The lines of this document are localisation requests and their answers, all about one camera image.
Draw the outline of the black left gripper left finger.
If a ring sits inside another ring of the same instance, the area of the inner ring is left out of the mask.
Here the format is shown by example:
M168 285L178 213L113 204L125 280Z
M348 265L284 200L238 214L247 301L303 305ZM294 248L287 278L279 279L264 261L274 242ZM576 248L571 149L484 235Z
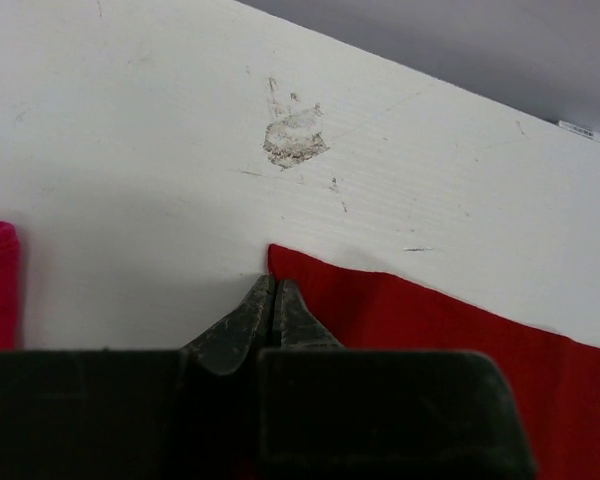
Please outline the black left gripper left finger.
M275 281L188 344L0 352L0 479L224 479L252 461Z

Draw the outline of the dark red t shirt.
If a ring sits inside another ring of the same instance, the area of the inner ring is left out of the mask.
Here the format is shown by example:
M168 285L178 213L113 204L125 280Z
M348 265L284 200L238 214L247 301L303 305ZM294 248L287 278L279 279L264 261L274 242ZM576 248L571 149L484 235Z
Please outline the dark red t shirt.
M277 280L298 284L310 312L347 347L488 355L513 388L540 478L600 479L600 348L276 244L267 265Z

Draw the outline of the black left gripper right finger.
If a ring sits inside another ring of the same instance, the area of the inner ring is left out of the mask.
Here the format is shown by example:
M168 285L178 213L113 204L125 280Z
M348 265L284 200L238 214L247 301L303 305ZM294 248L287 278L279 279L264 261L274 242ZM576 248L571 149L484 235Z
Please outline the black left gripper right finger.
M267 479L532 479L513 392L488 356L344 347L277 288L257 361Z

